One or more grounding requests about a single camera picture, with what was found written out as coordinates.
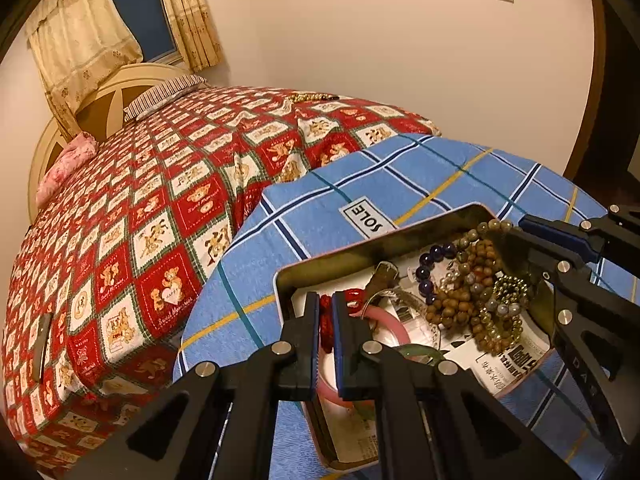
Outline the pink bangle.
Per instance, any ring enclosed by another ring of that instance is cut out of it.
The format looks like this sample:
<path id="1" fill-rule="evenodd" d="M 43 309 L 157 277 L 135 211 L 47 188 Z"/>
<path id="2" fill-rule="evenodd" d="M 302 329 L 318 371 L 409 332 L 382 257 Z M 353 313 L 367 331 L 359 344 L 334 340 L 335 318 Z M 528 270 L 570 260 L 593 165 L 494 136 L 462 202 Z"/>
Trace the pink bangle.
<path id="1" fill-rule="evenodd" d="M 402 325 L 402 323 L 398 320 L 398 318 L 396 318 L 396 316 L 391 315 L 390 312 L 387 312 L 382 308 L 362 308 L 359 312 L 352 313 L 350 317 L 363 318 L 364 320 L 368 321 L 376 321 L 378 322 L 378 324 L 381 324 L 383 328 L 393 334 L 400 346 L 402 346 L 403 344 L 410 344 L 410 338 L 405 329 L 405 326 Z M 318 368 L 317 378 L 317 393 L 319 398 L 324 399 L 334 405 L 341 406 L 342 408 L 352 407 L 352 402 L 343 400 L 338 394 L 338 391 L 326 381 L 326 378 L 323 377 L 321 368 Z"/>

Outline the pink metal tin box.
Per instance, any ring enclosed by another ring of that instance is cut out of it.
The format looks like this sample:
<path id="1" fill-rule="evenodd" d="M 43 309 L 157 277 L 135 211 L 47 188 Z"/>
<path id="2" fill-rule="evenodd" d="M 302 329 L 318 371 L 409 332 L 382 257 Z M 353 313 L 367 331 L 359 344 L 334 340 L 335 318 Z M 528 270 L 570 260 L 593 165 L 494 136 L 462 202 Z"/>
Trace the pink metal tin box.
<path id="1" fill-rule="evenodd" d="M 302 316 L 311 292 L 322 302 L 344 292 L 349 307 L 369 323 L 375 340 L 401 348 L 410 360 L 423 364 L 433 364 L 436 354 L 442 354 L 470 370 L 493 396 L 501 398 L 548 358 L 548 335 L 523 313 L 523 331 L 516 344 L 498 356 L 480 352 L 472 341 L 471 324 L 446 327 L 435 322 L 435 310 L 420 295 L 416 278 L 419 259 L 428 248 L 492 217 L 485 206 L 467 204 L 415 226 L 286 266 L 273 278 L 280 320 Z M 320 463 L 333 472 L 352 472 L 378 461 L 373 405 L 342 399 L 334 356 L 333 346 L 322 342 L 319 395 L 304 413 Z"/>

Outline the red knot cord charm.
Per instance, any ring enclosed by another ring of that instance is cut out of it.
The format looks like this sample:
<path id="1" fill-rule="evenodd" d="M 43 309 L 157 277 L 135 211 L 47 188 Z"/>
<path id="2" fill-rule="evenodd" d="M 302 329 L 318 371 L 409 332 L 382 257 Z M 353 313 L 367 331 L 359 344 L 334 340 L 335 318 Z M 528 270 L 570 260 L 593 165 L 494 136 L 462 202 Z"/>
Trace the red knot cord charm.
<path id="1" fill-rule="evenodd" d="M 358 314 L 364 303 L 364 290 L 361 288 L 349 288 L 344 290 L 347 311 L 351 316 Z M 334 328 L 332 314 L 332 298 L 329 295 L 320 297 L 320 347 L 326 353 L 331 353 L 334 348 Z"/>

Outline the brown strap wristwatch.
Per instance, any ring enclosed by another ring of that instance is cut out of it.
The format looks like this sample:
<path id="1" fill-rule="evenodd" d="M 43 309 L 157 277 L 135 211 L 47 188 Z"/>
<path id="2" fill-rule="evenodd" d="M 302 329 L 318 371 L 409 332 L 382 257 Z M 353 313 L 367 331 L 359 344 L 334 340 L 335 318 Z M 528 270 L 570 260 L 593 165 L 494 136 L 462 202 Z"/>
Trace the brown strap wristwatch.
<path id="1" fill-rule="evenodd" d="M 392 289 L 399 283 L 398 267 L 388 261 L 381 261 L 364 288 L 364 300 L 371 300 L 378 292 Z"/>

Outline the silver bangle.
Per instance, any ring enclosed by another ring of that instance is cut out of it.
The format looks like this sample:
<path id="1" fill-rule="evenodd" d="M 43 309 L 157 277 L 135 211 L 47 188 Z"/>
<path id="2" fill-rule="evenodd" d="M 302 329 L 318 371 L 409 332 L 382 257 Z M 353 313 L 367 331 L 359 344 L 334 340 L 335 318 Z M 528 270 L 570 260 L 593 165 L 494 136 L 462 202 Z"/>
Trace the silver bangle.
<path id="1" fill-rule="evenodd" d="M 407 292 L 400 287 L 386 289 L 378 292 L 371 300 L 365 301 L 363 307 L 365 309 L 367 307 L 379 307 L 396 316 L 405 326 L 410 338 L 410 344 L 425 344 L 426 346 L 440 349 L 442 336 L 440 336 L 439 328 L 436 324 L 427 321 L 425 314 L 426 304 L 411 292 Z M 378 328 L 390 333 L 381 324 L 378 324 Z"/>

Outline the red patterned bedspread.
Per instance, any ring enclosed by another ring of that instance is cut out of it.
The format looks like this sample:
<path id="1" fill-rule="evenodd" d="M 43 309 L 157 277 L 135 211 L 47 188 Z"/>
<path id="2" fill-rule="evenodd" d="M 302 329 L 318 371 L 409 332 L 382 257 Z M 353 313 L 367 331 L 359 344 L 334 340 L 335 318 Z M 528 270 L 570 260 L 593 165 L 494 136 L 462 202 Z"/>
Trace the red patterned bedspread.
<path id="1" fill-rule="evenodd" d="M 293 103 L 298 92 L 203 84 L 126 122 L 40 211 L 13 263 L 2 335 L 6 423 L 39 472 L 65 474 L 170 383 L 184 324 L 264 188 L 436 130 L 397 106 Z"/>

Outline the blue plaid cushion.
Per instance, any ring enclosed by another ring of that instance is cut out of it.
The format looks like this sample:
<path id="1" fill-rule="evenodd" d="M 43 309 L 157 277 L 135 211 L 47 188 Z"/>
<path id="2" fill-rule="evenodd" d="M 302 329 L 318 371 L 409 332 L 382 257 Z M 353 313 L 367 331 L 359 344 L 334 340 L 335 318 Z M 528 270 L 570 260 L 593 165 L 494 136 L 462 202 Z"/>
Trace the blue plaid cushion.
<path id="1" fill-rule="evenodd" d="M 526 214 L 578 226 L 610 206 L 538 162 L 463 142 L 401 133 L 294 182 L 268 186 L 198 296 L 175 378 L 203 361 L 245 361 L 279 340 L 285 323 L 273 287 L 279 270 L 472 203 L 492 219 L 440 240 L 419 259 L 419 292 L 435 322 L 471 324 L 480 351 L 495 356 L 521 333 L 520 315 L 527 313 L 548 335 L 550 354 L 518 388 L 494 398 L 576 472 L 574 479 L 637 478 L 639 439 L 621 456 L 605 447 L 553 344 L 553 285 L 506 242 Z M 639 307 L 639 275 L 605 259 L 590 269 L 591 281 Z M 312 400 L 280 405 L 269 477 L 382 479 L 380 458 L 352 472 L 320 463 L 304 413 L 317 398 L 316 383 Z"/>

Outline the pink floral pillow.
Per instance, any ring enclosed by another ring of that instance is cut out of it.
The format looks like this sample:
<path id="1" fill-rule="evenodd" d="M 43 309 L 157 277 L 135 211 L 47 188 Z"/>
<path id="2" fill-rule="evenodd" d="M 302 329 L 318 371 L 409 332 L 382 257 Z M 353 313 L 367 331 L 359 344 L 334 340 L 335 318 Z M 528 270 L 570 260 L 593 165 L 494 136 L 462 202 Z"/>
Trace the pink floral pillow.
<path id="1" fill-rule="evenodd" d="M 62 185 L 86 162 L 96 157 L 98 141 L 88 132 L 81 132 L 62 149 L 51 168 L 44 174 L 36 189 L 35 202 L 39 209 L 55 196 Z"/>

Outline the striped pillow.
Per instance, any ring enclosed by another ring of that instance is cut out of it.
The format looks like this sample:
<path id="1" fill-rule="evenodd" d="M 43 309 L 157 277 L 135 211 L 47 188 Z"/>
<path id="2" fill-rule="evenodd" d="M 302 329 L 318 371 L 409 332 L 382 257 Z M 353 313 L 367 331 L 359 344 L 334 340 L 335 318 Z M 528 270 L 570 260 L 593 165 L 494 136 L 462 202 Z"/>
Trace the striped pillow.
<path id="1" fill-rule="evenodd" d="M 132 100 L 124 108 L 124 121 L 145 118 L 172 101 L 200 88 L 206 82 L 205 78 L 193 74 L 166 79 Z"/>

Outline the cream wooden headboard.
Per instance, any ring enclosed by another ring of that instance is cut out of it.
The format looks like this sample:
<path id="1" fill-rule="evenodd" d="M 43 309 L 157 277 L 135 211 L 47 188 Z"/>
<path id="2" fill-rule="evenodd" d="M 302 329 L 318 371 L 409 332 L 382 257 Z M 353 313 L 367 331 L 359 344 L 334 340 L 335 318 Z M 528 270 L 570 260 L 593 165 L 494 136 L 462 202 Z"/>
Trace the cream wooden headboard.
<path id="1" fill-rule="evenodd" d="M 95 92 L 85 98 L 76 114 L 81 129 L 91 133 L 99 142 L 119 132 L 124 124 L 124 108 L 142 92 L 166 79 L 189 73 L 182 66 L 160 63 L 139 63 L 122 66 L 114 75 L 103 81 Z M 44 128 L 36 145 L 28 177 L 29 222 L 38 214 L 36 192 L 38 184 L 61 154 L 70 136 L 58 128 L 52 118 Z"/>

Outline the gold beads on bed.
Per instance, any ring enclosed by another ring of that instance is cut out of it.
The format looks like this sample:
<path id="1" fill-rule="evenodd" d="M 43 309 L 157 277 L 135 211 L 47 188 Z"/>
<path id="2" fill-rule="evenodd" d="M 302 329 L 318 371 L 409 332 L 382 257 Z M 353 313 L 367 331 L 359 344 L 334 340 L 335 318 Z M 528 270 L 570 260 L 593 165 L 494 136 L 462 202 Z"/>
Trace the gold beads on bed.
<path id="1" fill-rule="evenodd" d="M 331 101 L 337 101 L 339 99 L 340 97 L 337 96 L 336 94 L 320 93 L 320 92 L 298 92 L 290 96 L 290 100 L 293 103 L 331 102 Z"/>

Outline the right beige curtain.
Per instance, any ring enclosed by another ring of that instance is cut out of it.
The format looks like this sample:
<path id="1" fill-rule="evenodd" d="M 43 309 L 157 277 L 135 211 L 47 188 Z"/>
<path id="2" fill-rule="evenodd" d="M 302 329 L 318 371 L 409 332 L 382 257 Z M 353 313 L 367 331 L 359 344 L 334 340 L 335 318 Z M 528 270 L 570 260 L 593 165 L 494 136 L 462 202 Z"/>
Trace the right beige curtain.
<path id="1" fill-rule="evenodd" d="M 197 73 L 221 61 L 221 46 L 206 0 L 162 0 L 169 30 L 186 65 Z"/>

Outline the beige curtain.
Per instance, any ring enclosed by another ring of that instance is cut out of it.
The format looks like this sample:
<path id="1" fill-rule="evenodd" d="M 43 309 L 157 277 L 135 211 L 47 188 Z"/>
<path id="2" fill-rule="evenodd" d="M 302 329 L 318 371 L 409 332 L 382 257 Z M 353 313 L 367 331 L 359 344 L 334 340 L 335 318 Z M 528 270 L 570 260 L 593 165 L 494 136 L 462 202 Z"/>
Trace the beige curtain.
<path id="1" fill-rule="evenodd" d="M 169 30 L 186 65 L 197 73 L 221 61 L 221 46 L 206 0 L 162 0 Z"/>
<path id="2" fill-rule="evenodd" d="M 44 96 L 66 136 L 87 96 L 143 53 L 113 0 L 40 0 L 25 23 Z"/>

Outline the left beige curtain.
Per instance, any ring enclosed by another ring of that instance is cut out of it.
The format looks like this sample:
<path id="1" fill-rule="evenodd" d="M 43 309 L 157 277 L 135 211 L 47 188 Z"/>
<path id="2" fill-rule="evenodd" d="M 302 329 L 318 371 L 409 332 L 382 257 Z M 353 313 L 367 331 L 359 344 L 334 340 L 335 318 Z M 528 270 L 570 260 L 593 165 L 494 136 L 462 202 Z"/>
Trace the left beige curtain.
<path id="1" fill-rule="evenodd" d="M 113 0 L 40 0 L 25 23 L 44 96 L 66 136 L 87 96 L 143 53 Z"/>

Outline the window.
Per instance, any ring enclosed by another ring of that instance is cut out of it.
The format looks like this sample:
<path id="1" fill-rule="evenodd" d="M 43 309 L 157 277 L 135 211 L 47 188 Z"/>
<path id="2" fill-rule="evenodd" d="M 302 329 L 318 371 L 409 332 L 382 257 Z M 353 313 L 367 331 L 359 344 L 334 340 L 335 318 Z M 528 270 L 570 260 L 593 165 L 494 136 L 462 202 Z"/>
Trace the window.
<path id="1" fill-rule="evenodd" d="M 140 44 L 143 61 L 176 65 L 182 61 L 172 39 L 162 0 L 113 0 Z"/>

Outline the brown door frame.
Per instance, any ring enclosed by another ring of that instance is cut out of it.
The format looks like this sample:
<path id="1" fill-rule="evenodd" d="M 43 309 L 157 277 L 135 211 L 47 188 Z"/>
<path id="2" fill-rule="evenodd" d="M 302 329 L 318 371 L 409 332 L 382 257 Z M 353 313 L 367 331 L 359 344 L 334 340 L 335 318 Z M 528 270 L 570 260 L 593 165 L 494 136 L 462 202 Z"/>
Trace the brown door frame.
<path id="1" fill-rule="evenodd" d="M 585 161 L 594 136 L 601 102 L 606 63 L 606 24 L 603 0 L 591 0 L 593 14 L 593 58 L 589 92 L 574 148 L 563 176 L 573 181 Z"/>

